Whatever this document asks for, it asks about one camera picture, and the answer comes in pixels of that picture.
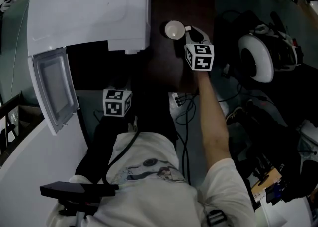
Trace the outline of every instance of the forearm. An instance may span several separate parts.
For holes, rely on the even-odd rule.
[[[214,163],[231,158],[229,133],[223,111],[213,91],[207,72],[198,72],[200,119],[205,156],[210,168]]]

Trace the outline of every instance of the open microwave door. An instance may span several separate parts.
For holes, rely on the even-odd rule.
[[[79,108],[66,49],[29,57],[28,65],[44,118],[56,135]]]

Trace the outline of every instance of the white t-shirt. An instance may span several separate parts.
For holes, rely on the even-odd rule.
[[[110,162],[133,136],[118,135]],[[160,134],[140,133],[107,174],[109,183],[119,185],[116,196],[102,198],[97,212],[81,227],[199,227],[209,226],[208,221],[217,227],[256,226],[247,189],[232,159],[215,163],[198,190],[178,169],[172,142]],[[84,180],[74,176],[70,181]]]

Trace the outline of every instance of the white cable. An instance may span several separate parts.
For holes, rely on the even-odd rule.
[[[21,24],[20,24],[20,28],[19,28],[19,32],[18,32],[18,37],[16,39],[16,44],[15,44],[14,60],[13,60],[13,68],[12,68],[12,83],[11,83],[11,89],[10,89],[11,98],[12,98],[12,87],[13,87],[13,80],[14,80],[14,66],[15,66],[15,58],[16,58],[16,49],[18,47],[19,35],[20,35],[23,19],[24,19],[26,10],[27,10],[27,8],[29,6],[29,3],[30,3],[30,0],[29,0],[28,4],[26,5],[26,8],[24,10],[24,13],[23,13],[23,16],[22,16],[22,20],[21,20]]]

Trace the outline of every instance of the white cube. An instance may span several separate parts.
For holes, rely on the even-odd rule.
[[[103,108],[105,116],[124,117],[131,106],[132,92],[104,89]]]
[[[210,71],[214,59],[214,46],[206,44],[186,44],[185,59],[191,69]]]

